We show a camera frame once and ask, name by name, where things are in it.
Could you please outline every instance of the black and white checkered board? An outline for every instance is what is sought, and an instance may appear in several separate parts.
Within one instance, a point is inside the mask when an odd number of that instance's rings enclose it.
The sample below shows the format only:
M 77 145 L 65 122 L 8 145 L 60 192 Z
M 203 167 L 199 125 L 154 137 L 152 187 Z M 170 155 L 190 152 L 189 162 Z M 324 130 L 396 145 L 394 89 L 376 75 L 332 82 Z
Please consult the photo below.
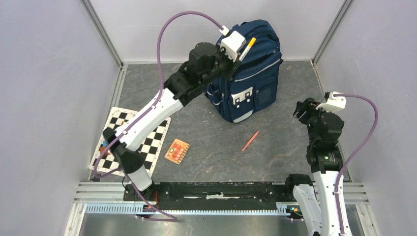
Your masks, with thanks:
M 119 107 L 113 107 L 110 111 L 110 115 L 107 118 L 106 125 L 104 127 L 110 127 L 116 129 L 121 126 L 123 122 L 127 122 L 136 115 L 137 111 L 123 109 Z M 146 154 L 145 159 L 145 168 L 150 176 L 152 176 L 153 170 L 155 169 L 156 162 L 159 157 L 159 153 L 162 148 L 166 133 L 168 131 L 168 126 L 170 124 L 171 118 L 164 120 L 156 129 L 154 129 L 140 145 L 138 151 Z M 96 159 L 100 155 L 100 148 L 103 147 L 104 138 L 100 137 L 100 141 L 97 144 L 94 155 L 92 157 L 89 169 L 94 169 L 94 164 Z M 107 156 L 103 157 L 98 163 L 97 170 L 100 172 L 109 172 L 110 170 L 116 169 L 119 167 L 118 160 L 109 153 Z M 118 176 L 124 176 L 123 172 L 116 171 L 113 174 Z

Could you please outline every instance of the black square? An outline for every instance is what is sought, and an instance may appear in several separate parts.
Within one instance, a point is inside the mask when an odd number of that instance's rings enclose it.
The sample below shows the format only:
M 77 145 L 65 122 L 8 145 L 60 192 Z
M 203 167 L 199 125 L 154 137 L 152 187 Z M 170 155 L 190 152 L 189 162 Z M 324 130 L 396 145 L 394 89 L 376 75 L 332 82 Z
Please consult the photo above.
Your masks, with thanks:
M 122 113 L 120 114 L 119 118 L 124 119 L 124 118 L 126 118 L 126 116 L 127 116 L 127 113 L 123 113 L 123 112 L 122 112 Z
M 153 139 L 156 139 L 156 140 L 161 140 L 161 139 L 162 139 L 162 134 L 160 134 L 160 133 L 156 133 L 156 134 L 155 134 L 155 137 L 154 137 Z
M 150 170 L 150 167 L 152 166 L 152 162 L 151 161 L 145 161 L 144 166 L 145 166 L 145 169 Z
M 117 117 L 112 117 L 110 120 L 110 124 L 116 124 L 117 122 Z
M 103 168 L 107 168 L 107 169 L 109 169 L 109 168 L 112 166 L 112 163 L 113 163 L 113 161 L 108 161 L 108 160 L 105 160 L 105 161 L 104 161 Z
M 144 144 L 150 146 L 152 144 L 152 139 L 146 138 Z
M 148 153 L 150 153 L 150 154 L 156 154 L 157 151 L 158 151 L 158 148 L 157 147 L 150 147 Z

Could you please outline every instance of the metal corner post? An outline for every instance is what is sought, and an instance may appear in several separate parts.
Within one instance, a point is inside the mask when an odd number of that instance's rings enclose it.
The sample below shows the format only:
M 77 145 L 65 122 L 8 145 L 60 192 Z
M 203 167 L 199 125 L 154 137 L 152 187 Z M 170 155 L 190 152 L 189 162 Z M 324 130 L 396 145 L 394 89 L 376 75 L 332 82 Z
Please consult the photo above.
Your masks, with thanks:
M 312 64 L 315 65 L 323 55 L 326 47 L 328 46 L 328 43 L 333 38 L 334 33 L 336 32 L 337 28 L 339 27 L 340 23 L 342 22 L 343 18 L 346 15 L 346 12 L 349 10 L 350 6 L 352 5 L 352 2 L 354 0 L 344 0 L 342 6 L 339 9 L 339 12 L 337 13 L 336 17 L 333 20 L 333 23 L 331 23 L 330 28 L 328 29 L 325 38 L 323 39 L 322 43 L 320 44 L 319 49 L 317 50 L 316 54 L 314 55 L 313 59 L 311 60 Z
M 88 13 L 92 23 L 94 24 L 95 28 L 97 29 L 98 33 L 100 34 L 100 37 L 103 39 L 104 43 L 106 44 L 107 49 L 109 49 L 109 52 L 113 57 L 113 60 L 115 60 L 115 63 L 119 67 L 122 67 L 123 66 L 123 61 L 121 60 L 120 56 L 118 55 L 113 43 L 111 42 L 106 30 L 104 29 L 104 26 L 100 21 L 100 18 L 98 18 L 98 15 L 94 10 L 94 7 L 91 4 L 91 1 L 90 0 L 81 0 L 81 3 L 83 4 L 83 6 L 86 9 L 86 12 Z

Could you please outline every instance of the backpack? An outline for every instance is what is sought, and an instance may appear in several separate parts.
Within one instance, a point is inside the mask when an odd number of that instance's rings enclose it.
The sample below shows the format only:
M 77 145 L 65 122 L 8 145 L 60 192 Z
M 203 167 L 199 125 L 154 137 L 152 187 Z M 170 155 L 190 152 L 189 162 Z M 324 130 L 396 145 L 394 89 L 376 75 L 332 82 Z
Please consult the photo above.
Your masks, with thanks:
M 256 42 L 231 81 L 223 77 L 215 79 L 204 92 L 225 120 L 238 123 L 275 102 L 278 69 L 283 60 L 278 36 L 267 21 L 243 22 L 233 26 L 231 31 L 234 30 L 246 38 L 240 53 L 252 37 Z

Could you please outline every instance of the yellow marker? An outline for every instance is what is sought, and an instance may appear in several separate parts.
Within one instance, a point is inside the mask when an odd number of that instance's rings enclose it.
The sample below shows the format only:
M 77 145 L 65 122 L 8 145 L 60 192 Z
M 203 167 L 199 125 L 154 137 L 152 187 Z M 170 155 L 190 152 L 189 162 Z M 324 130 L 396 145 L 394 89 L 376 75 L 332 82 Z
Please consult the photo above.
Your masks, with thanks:
M 248 43 L 248 46 L 246 46 L 245 50 L 243 51 L 243 53 L 240 55 L 239 57 L 239 61 L 242 62 L 243 59 L 245 58 L 246 54 L 249 52 L 250 48 L 252 47 L 252 45 L 255 43 L 256 38 L 253 37 L 250 42 Z

